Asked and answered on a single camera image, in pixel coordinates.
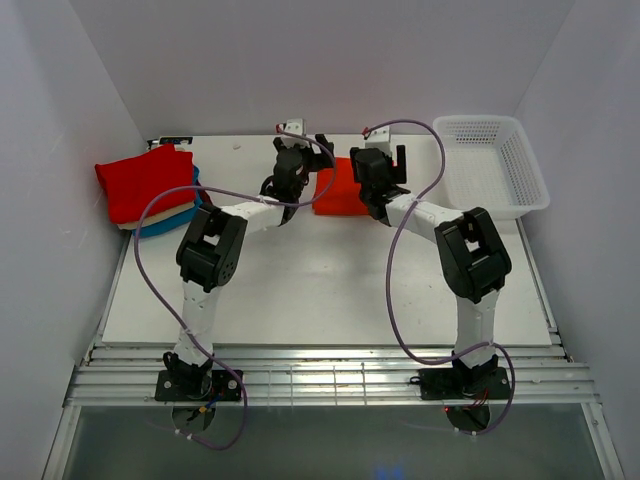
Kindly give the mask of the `orange t-shirt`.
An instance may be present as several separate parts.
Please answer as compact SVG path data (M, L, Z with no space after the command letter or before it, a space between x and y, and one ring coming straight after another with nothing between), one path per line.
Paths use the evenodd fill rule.
M336 158L337 173L329 190L312 205L319 216L367 216L367 207L359 198L360 185L355 182L348 157Z

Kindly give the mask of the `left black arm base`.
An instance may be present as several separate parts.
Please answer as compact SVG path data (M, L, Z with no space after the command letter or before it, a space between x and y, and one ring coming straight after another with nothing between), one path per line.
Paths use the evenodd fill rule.
M208 359L201 366L187 364L173 352L162 357L164 369L157 377L154 399L159 402L240 401L243 397L241 370L231 374L225 369L214 369Z

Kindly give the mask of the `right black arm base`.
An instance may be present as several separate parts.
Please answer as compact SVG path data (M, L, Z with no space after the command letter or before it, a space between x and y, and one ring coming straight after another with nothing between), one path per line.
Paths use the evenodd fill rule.
M420 369L409 384L419 387L422 400L507 400L513 391L496 354L473 368L454 360L450 368Z

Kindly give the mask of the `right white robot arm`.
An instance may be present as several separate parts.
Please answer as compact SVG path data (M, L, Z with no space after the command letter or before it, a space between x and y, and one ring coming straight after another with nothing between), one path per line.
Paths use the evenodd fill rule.
M396 341L414 361L428 366L449 363L454 390L474 397L498 375L494 343L495 309L512 262L489 212L444 208L402 187L406 182L406 154L397 148L398 160L374 147L350 149L354 181L369 215L395 230L386 260L385 303ZM393 310L391 275L400 235L409 231L433 243L442 275L455 295L457 334L452 354L444 360L414 355L404 342Z

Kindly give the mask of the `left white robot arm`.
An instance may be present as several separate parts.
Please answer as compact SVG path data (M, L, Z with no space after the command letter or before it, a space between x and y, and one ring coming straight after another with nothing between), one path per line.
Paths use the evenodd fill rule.
M260 189L267 204L249 201L224 208L203 204L187 228L176 254L185 327L163 362L172 384L190 399L201 399L211 390L214 317L222 287L238 267L245 237L288 223L298 210L309 175L335 164L334 145L323 134L317 134L315 141L321 146L318 153L297 138L274 139L276 163Z

